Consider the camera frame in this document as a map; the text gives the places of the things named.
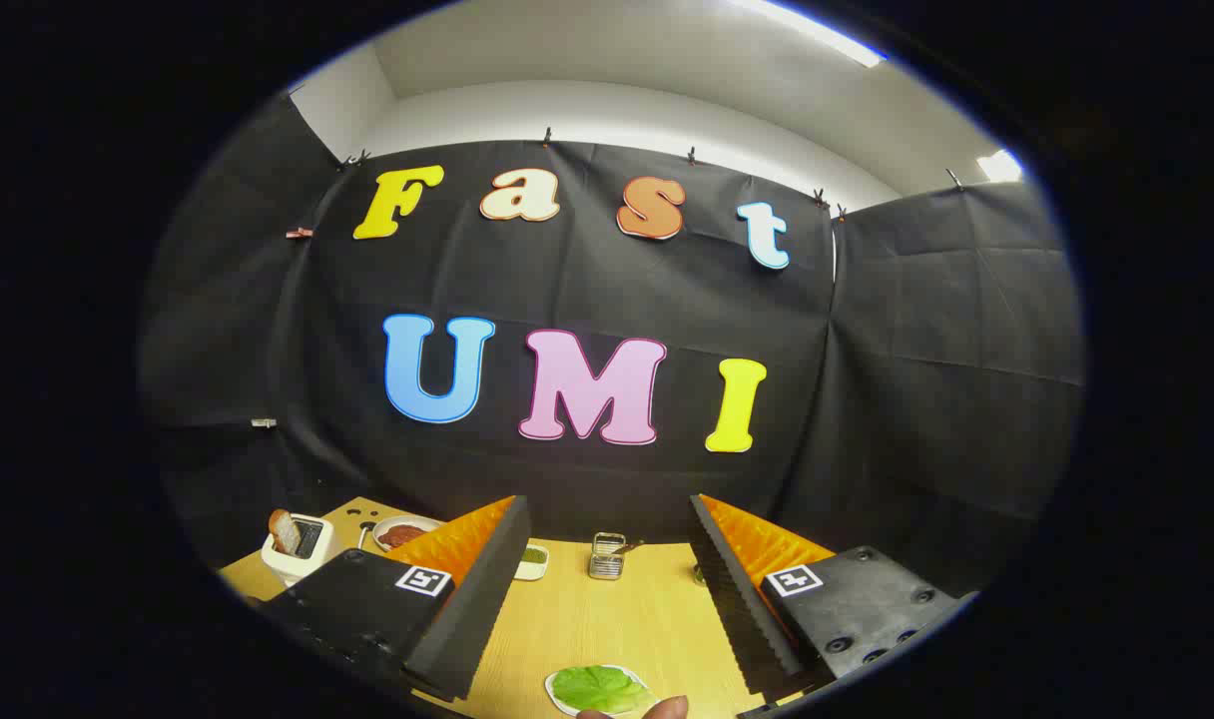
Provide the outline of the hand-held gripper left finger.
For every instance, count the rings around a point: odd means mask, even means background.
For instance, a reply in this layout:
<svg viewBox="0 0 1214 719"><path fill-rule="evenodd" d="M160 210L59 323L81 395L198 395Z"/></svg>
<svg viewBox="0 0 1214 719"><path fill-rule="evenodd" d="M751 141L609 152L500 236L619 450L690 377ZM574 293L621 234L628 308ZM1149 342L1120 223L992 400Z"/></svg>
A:
<svg viewBox="0 0 1214 719"><path fill-rule="evenodd" d="M529 536L528 500L503 497L393 550L340 551L261 610L380 690L466 700Z"/></svg>

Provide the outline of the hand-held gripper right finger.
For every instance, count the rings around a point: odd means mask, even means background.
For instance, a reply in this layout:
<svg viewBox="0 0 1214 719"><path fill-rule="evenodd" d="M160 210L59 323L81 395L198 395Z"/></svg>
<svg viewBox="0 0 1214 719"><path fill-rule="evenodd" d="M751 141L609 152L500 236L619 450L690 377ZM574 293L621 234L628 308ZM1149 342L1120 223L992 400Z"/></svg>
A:
<svg viewBox="0 0 1214 719"><path fill-rule="evenodd" d="M851 681L970 601L885 551L833 551L730 502L691 496L691 549L745 686L770 704Z"/></svg>

